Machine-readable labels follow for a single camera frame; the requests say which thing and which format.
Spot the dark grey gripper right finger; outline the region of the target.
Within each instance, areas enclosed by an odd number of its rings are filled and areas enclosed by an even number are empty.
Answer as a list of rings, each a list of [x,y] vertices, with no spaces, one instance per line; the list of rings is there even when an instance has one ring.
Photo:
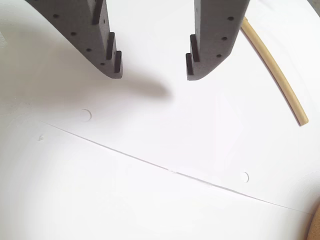
[[[194,28],[186,57],[187,80],[210,74],[232,52],[249,0],[195,0]]]

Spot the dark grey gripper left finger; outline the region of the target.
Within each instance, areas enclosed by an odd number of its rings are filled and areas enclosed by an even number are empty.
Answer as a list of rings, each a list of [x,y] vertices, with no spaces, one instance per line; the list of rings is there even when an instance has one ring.
[[[112,79],[123,76],[122,52],[110,31],[105,0],[29,0],[92,65]]]

